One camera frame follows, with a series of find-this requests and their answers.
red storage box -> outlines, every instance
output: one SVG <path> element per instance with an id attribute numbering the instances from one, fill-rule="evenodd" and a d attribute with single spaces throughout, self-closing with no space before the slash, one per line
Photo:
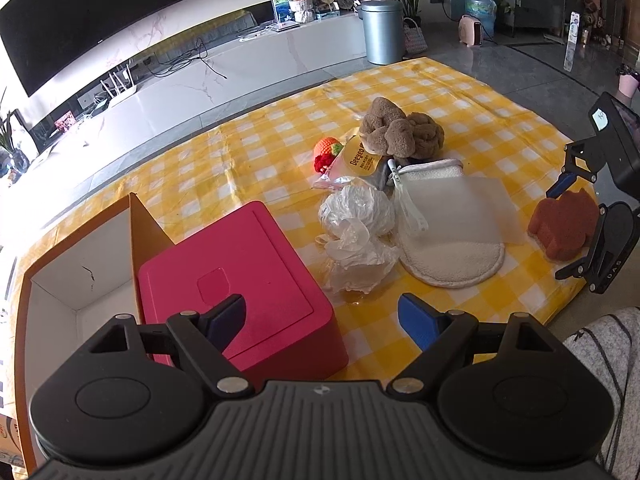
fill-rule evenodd
<path id="1" fill-rule="evenodd" d="M 138 281 L 147 323 L 242 294 L 246 322 L 223 354 L 257 387 L 323 380 L 348 362 L 331 303 L 261 202 L 149 260 Z"/>

table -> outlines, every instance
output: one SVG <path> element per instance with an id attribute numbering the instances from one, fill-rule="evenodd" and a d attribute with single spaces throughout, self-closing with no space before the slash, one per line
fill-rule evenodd
<path id="1" fill-rule="evenodd" d="M 24 269 L 102 209 L 135 192 L 174 242 L 251 200 L 261 200 L 317 280 L 324 267 L 318 208 L 326 192 L 311 189 L 317 175 L 312 150 L 325 136 L 344 139 L 377 96 L 407 113 L 425 112 L 444 127 L 444 157 L 464 162 L 465 174 L 500 178 L 523 227 L 545 189 L 555 182 L 569 142 L 551 124 L 489 86 L 422 58 L 357 73 L 301 92 L 201 134 L 131 171 L 78 206 L 33 246 L 18 264 L 10 301 L 11 323 Z M 558 282 L 558 266 L 530 239 L 507 246 L 504 265 L 491 279 L 459 290 L 434 288 L 397 265 L 369 295 L 329 294 L 349 356 L 334 379 L 387 381 L 418 354 L 398 325 L 403 292 L 439 310 L 461 308 L 481 321 L 505 322 L 525 310 L 547 322 L 582 288 Z M 12 359 L 5 409 L 12 416 Z"/>

crumpled clear plastic bag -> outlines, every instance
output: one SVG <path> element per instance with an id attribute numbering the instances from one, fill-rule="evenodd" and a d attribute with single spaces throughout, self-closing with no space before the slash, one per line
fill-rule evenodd
<path id="1" fill-rule="evenodd" d="M 382 236 L 394 228 L 394 206 L 382 191 L 366 184 L 350 184 L 333 193 L 320 206 L 318 218 L 327 233 L 339 237 L 340 223 L 357 218 L 372 236 Z"/>
<path id="2" fill-rule="evenodd" d="M 327 197 L 318 217 L 329 233 L 317 238 L 329 257 L 326 286 L 369 294 L 400 257 L 378 239 L 394 227 L 393 205 L 381 191 L 351 184 Z"/>

trash can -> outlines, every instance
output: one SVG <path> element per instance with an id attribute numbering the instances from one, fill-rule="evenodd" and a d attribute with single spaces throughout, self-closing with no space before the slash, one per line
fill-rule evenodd
<path id="1" fill-rule="evenodd" d="M 367 59 L 376 65 L 390 65 L 404 56 L 402 5 L 395 0 L 369 0 L 358 10 L 364 22 Z"/>

television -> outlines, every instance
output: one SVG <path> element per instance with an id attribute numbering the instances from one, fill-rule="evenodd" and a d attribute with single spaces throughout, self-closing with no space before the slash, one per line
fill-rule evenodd
<path id="1" fill-rule="evenodd" d="M 0 40 L 31 96 L 101 41 L 180 1 L 10 0 L 0 9 Z"/>

